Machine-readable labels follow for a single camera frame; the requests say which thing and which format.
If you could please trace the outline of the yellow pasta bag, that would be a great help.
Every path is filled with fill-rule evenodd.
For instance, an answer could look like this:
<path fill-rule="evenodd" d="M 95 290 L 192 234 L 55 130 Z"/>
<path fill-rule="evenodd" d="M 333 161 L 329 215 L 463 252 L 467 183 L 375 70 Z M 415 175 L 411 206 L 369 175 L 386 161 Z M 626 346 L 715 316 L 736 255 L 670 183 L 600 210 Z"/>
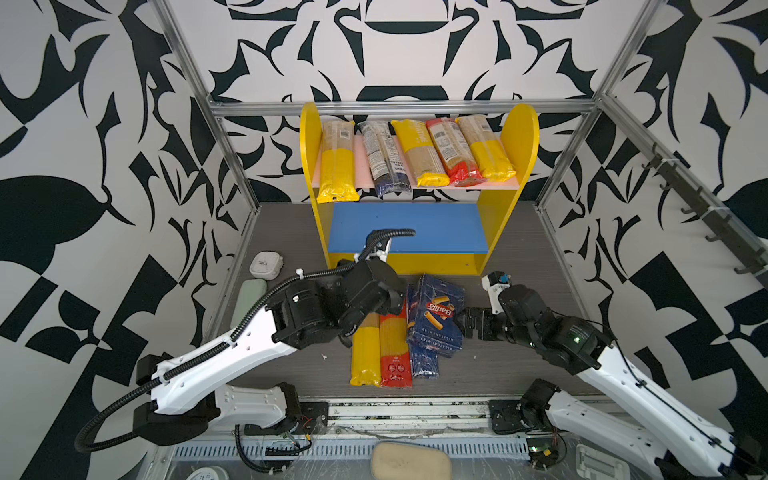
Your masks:
<path fill-rule="evenodd" d="M 355 188 L 354 143 L 353 122 L 332 120 L 323 124 L 317 196 L 320 204 L 359 200 Z"/>
<path fill-rule="evenodd" d="M 366 316 L 353 335 L 351 377 L 352 386 L 381 385 L 380 316 Z"/>

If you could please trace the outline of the clear navy spaghetti bag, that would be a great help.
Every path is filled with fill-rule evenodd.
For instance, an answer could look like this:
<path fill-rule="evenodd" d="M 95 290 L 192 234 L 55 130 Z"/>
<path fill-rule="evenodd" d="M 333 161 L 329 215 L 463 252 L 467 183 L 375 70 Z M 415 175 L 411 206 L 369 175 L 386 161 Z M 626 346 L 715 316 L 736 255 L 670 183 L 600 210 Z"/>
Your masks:
<path fill-rule="evenodd" d="M 385 121 L 365 121 L 358 125 L 368 158 L 376 195 L 408 193 L 411 184 L 394 136 Z"/>

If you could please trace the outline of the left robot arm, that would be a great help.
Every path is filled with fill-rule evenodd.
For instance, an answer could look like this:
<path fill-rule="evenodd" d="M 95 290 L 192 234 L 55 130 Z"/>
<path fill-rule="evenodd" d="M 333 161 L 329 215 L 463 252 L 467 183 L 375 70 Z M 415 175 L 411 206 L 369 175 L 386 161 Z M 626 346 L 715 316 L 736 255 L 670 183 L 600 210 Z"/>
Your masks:
<path fill-rule="evenodd" d="M 378 258 L 296 273 L 259 298 L 229 332 L 161 361 L 137 388 L 97 413 L 74 448 L 91 453 L 136 438 L 158 446 L 191 440 L 223 418 L 215 393 L 242 374 L 310 345 L 349 338 L 371 313 L 399 312 L 407 283 Z"/>

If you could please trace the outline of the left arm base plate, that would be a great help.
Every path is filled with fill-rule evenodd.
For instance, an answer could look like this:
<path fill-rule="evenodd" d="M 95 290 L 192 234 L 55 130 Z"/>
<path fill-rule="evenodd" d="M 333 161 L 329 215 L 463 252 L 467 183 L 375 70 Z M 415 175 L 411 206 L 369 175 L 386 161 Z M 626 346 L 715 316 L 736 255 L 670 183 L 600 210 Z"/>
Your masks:
<path fill-rule="evenodd" d="M 327 426 L 329 403 L 327 401 L 300 401 L 299 412 L 287 417 L 292 434 L 315 434 Z"/>

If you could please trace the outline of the red end spaghetti bag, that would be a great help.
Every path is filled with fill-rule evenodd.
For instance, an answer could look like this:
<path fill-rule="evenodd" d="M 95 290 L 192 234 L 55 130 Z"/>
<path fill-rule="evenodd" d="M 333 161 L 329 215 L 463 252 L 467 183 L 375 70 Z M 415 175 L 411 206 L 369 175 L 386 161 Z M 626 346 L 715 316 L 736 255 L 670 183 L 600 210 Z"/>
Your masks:
<path fill-rule="evenodd" d="M 437 118 L 427 121 L 426 127 L 452 186 L 471 187 L 486 181 L 455 121 Z"/>

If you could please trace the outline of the blue Barilla pasta box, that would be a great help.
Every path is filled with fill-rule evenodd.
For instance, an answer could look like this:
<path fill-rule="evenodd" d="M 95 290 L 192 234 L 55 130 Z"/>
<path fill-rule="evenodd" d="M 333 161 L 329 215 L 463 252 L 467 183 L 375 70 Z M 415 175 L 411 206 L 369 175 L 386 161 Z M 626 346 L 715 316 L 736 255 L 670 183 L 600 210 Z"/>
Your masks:
<path fill-rule="evenodd" d="M 409 291 L 406 341 L 436 355 L 453 357 L 463 346 L 456 318 L 464 307 L 464 288 L 423 274 Z"/>

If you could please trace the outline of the yellow end spaghetti bag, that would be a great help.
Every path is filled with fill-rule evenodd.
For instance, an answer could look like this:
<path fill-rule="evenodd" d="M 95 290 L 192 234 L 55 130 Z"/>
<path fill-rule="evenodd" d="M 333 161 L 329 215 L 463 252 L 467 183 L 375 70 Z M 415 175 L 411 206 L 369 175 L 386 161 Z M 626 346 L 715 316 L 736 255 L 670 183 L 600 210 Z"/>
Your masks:
<path fill-rule="evenodd" d="M 481 175 L 489 182 L 503 183 L 516 175 L 502 144 L 483 115 L 458 117 L 461 130 Z"/>

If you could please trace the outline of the blue Barilla spaghetti bag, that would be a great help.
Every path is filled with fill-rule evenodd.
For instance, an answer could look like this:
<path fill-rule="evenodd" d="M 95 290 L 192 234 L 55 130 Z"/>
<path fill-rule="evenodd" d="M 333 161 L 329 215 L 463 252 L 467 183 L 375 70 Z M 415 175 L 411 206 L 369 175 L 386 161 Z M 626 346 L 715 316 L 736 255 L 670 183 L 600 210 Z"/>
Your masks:
<path fill-rule="evenodd" d="M 439 376 L 439 361 L 435 352 L 420 347 L 409 345 L 411 374 L 414 378 L 436 378 Z"/>

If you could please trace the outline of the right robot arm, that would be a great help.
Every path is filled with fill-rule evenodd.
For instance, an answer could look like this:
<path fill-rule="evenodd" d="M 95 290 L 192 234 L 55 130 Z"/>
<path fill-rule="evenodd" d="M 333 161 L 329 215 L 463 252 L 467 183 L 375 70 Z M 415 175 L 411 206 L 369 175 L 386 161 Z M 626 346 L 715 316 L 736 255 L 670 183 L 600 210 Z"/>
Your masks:
<path fill-rule="evenodd" d="M 677 400 L 629 361 L 608 327 L 556 312 L 521 284 L 494 284 L 487 292 L 491 307 L 466 308 L 456 317 L 465 337 L 530 348 L 631 418 L 595 410 L 537 379 L 519 400 L 491 402 L 495 433 L 571 432 L 655 479 L 766 478 L 759 442 L 727 432 Z"/>

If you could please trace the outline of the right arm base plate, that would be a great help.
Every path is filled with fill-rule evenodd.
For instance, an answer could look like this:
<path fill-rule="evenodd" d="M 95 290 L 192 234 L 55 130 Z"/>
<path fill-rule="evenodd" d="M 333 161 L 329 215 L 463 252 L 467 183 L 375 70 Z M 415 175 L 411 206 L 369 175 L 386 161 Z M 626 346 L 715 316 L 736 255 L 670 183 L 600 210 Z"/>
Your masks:
<path fill-rule="evenodd" d="M 488 402 L 490 427 L 496 435 L 512 435 L 529 430 L 519 400 L 492 399 Z"/>

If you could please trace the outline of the yellow noodle bag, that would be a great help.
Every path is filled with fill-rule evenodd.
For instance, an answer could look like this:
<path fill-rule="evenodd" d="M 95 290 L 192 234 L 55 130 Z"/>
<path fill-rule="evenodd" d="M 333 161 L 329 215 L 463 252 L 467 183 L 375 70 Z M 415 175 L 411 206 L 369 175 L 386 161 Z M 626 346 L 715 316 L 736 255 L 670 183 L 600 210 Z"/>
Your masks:
<path fill-rule="evenodd" d="M 408 161 L 418 187 L 445 187 L 450 183 L 442 161 L 434 147 L 426 124 L 422 121 L 393 120 L 397 139 Z"/>

